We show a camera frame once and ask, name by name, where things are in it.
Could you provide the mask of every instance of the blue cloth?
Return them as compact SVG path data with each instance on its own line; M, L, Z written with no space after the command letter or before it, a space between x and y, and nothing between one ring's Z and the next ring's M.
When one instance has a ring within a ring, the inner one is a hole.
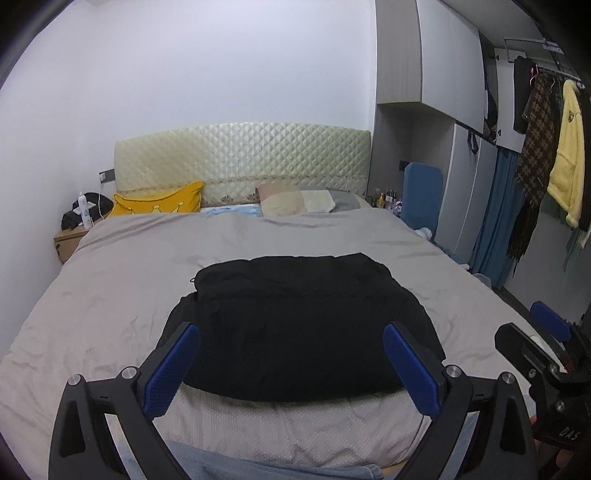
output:
M409 163L404 169L400 219L413 230L427 227L435 236L442 192L443 173L439 168Z
M171 453L194 480L323 480L357 479L383 480L377 465L345 468L321 468L273 463L248 462L220 453L207 452L178 442L166 442ZM119 444L119 454L132 480L145 476L125 442Z
M527 395L525 405L530 415L535 414L535 403ZM470 445L477 419L478 415L473 414L464 422L456 447L439 477L440 480L455 479ZM396 472L384 477L382 469L373 464L344 468L277 465L237 460L178 442L166 442L166 445L187 475L194 480L394 480L398 475ZM118 450L131 480L145 480L127 442L120 442Z
M225 205L223 207L205 207L199 213L219 215L220 213L239 212L248 216L262 217L261 205L258 203L247 203L245 205Z
M517 214L525 201L523 189L515 181L519 154L499 147L495 175L470 267L491 279L492 286L501 288L509 275L513 260L506 255L509 238Z

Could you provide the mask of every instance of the pillow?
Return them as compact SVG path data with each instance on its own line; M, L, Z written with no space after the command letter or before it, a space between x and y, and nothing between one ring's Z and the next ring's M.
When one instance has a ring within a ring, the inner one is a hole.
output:
M330 192L300 190L289 183L265 183L256 188L263 217L284 217L298 213L328 213L335 208Z
M359 195L344 190L330 190L330 196L335 202L335 208L332 212L348 212L360 208L371 208L371 205L363 200Z
M201 206L202 188L203 182L198 180L182 189L161 192L147 197L130 199L115 193L113 196L115 207L113 207L111 215L198 212Z
M354 193L322 187L299 188L289 183L265 183L256 188L264 217L298 213L345 212L370 204Z

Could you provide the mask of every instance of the black jacket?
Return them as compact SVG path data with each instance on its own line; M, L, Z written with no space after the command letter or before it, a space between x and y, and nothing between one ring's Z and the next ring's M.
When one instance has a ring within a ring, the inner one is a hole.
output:
M183 321L201 333L184 382L225 397L313 401L402 388L382 344L400 320L445 358L416 297L362 254L262 257L212 265L171 312L158 346Z

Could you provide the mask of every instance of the yellow jacket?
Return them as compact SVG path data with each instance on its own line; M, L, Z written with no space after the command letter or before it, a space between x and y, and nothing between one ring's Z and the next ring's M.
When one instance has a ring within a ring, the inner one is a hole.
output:
M572 80L564 83L563 95L560 140L556 163L550 172L548 193L567 212L566 222L576 228L581 217L585 177L583 118L578 100L579 89Z

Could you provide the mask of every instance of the nightstand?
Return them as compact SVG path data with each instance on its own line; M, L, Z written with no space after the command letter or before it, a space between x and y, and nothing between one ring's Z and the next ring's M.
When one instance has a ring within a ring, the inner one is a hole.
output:
M61 263L66 263L66 261L72 256L72 253L74 253L74 250L78 247L82 237L88 232L90 232L90 229L86 230L81 225L73 230L62 230L53 238L57 256L60 257Z

